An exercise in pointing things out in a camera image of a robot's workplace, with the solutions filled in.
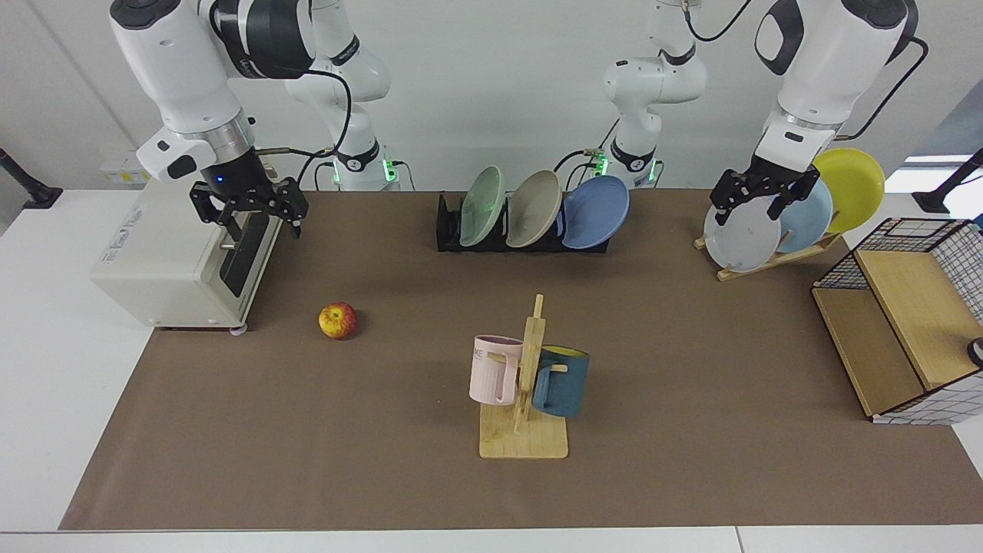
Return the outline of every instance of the brown table mat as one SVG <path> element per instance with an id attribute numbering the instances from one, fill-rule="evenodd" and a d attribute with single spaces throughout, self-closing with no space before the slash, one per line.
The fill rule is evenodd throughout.
<path id="1" fill-rule="evenodd" d="M 63 529 L 983 522 L 949 427 L 875 426 L 810 296 L 845 252 L 721 284 L 706 191 L 632 196 L 606 256 L 438 254 L 433 194 L 316 194 L 250 331 L 155 332 Z M 564 461 L 483 461 L 472 339 L 593 355 Z M 364 331 L 332 341 L 320 308 Z"/>

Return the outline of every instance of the blue mug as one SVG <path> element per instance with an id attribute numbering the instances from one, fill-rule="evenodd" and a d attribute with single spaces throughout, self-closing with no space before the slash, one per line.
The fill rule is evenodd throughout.
<path id="1" fill-rule="evenodd" d="M 584 400 L 590 360 L 590 355 L 578 349 L 544 345 L 533 390 L 533 407 L 553 416 L 576 416 Z"/>

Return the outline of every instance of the green plate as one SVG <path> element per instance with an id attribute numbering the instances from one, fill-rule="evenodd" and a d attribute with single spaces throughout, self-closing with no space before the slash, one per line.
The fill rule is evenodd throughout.
<path id="1" fill-rule="evenodd" d="M 478 175 L 461 206 L 461 245 L 470 248 L 492 232 L 505 204 L 501 169 L 492 165 Z"/>

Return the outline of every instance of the pink mug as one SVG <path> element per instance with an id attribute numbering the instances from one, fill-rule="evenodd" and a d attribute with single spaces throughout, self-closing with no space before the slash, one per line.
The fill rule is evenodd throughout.
<path id="1" fill-rule="evenodd" d="M 522 340 L 487 335 L 475 337 L 474 357 L 471 360 L 471 399 L 488 405 L 515 403 L 521 357 Z"/>

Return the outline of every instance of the apple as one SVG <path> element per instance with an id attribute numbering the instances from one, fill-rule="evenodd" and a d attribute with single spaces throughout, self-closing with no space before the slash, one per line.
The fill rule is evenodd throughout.
<path id="1" fill-rule="evenodd" d="M 342 301 L 321 309 L 318 324 L 321 331 L 329 337 L 348 339 L 359 328 L 359 316 L 351 305 Z"/>

